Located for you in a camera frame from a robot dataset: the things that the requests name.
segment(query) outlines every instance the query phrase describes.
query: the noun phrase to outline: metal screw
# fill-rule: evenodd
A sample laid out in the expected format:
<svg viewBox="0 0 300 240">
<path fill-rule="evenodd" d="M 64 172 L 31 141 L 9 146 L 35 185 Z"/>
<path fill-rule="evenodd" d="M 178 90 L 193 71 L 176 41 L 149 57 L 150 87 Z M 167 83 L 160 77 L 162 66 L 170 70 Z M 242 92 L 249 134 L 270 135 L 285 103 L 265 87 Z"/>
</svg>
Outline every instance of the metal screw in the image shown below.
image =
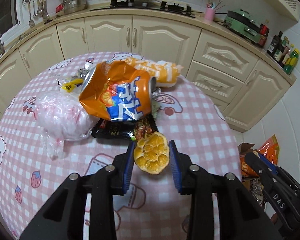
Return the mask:
<svg viewBox="0 0 300 240">
<path fill-rule="evenodd" d="M 113 165 L 106 166 L 106 171 L 111 172 L 111 171 L 114 171 L 114 170 L 115 170 L 115 167 Z"/>
<path fill-rule="evenodd" d="M 78 178 L 79 178 L 78 173 L 71 173 L 71 174 L 69 175 L 69 179 L 71 179 L 71 180 L 76 180 L 76 179 L 78 179 Z"/>
<path fill-rule="evenodd" d="M 198 170 L 199 170 L 199 166 L 198 166 L 198 165 L 195 165 L 195 164 L 192 164 L 192 165 L 190 165 L 189 169 L 190 169 L 191 171 L 198 171 Z"/>
<path fill-rule="evenodd" d="M 229 180 L 234 180 L 235 179 L 235 175 L 233 173 L 227 173 L 226 174 L 226 178 Z"/>
</svg>

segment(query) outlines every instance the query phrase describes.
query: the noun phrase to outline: black plastic packet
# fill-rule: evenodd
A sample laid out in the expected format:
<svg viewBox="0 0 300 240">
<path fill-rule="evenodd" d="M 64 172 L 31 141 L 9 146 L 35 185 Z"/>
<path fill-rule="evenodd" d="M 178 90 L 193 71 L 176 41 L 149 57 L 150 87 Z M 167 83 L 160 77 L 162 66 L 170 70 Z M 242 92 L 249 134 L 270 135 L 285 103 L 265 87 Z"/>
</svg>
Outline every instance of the black plastic packet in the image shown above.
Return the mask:
<svg viewBox="0 0 300 240">
<path fill-rule="evenodd" d="M 91 130 L 91 135 L 94 138 L 138 141 L 141 138 L 149 137 L 154 132 L 158 132 L 158 128 L 152 114 L 149 114 L 133 122 L 111 122 L 100 119 Z"/>
</svg>

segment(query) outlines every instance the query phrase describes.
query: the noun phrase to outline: pink checkered tablecloth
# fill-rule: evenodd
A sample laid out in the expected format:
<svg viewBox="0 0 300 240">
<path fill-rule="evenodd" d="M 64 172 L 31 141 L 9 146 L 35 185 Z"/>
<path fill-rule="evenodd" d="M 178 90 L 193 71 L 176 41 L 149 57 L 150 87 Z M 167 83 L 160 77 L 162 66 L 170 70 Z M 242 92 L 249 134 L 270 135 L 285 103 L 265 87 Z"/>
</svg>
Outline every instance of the pink checkered tablecloth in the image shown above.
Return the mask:
<svg viewBox="0 0 300 240">
<path fill-rule="evenodd" d="M 65 60 L 39 74 L 13 98 L 0 122 L 0 212 L 16 238 L 69 174 L 95 173 L 124 153 L 129 143 L 92 137 L 66 142 L 67 157 L 51 160 L 42 150 L 40 128 L 34 121 L 35 97 L 43 91 L 59 90 L 56 78 L 74 75 L 88 58 L 102 62 L 131 55 L 100 52 Z M 175 141 L 180 152 L 210 173 L 232 172 L 241 177 L 236 140 L 208 96 L 180 77 L 174 87 L 162 89 L 161 99 L 158 129 Z M 117 237 L 184 240 L 181 224 L 189 214 L 190 203 L 190 196 L 181 196 L 175 189 L 170 168 L 160 175 L 150 175 L 135 165 L 127 195 L 114 196 Z M 215 197 L 214 207 L 215 239 L 219 239 Z M 89 211 L 87 203 L 84 239 L 89 238 Z"/>
</svg>

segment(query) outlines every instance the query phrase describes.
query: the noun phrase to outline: pink utensil holder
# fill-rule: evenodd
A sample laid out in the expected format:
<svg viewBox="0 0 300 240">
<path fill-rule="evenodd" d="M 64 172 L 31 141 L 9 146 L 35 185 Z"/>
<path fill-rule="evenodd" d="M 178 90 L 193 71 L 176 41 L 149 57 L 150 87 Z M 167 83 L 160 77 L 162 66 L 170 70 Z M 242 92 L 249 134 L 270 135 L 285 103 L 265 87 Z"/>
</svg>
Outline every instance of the pink utensil holder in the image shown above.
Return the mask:
<svg viewBox="0 0 300 240">
<path fill-rule="evenodd" d="M 213 22 L 214 16 L 216 15 L 216 10 L 207 8 L 206 13 L 204 14 L 204 19 L 208 22 Z"/>
</svg>

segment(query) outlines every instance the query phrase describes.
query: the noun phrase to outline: green electric cooker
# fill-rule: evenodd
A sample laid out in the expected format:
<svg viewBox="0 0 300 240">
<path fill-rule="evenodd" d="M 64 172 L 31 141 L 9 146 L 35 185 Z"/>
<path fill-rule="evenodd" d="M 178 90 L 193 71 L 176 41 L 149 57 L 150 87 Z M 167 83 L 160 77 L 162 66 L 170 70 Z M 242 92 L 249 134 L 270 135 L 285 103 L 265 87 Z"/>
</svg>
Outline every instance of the green electric cooker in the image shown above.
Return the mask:
<svg viewBox="0 0 300 240">
<path fill-rule="evenodd" d="M 228 11 L 223 26 L 252 43 L 258 44 L 260 41 L 260 23 L 244 10 Z"/>
</svg>

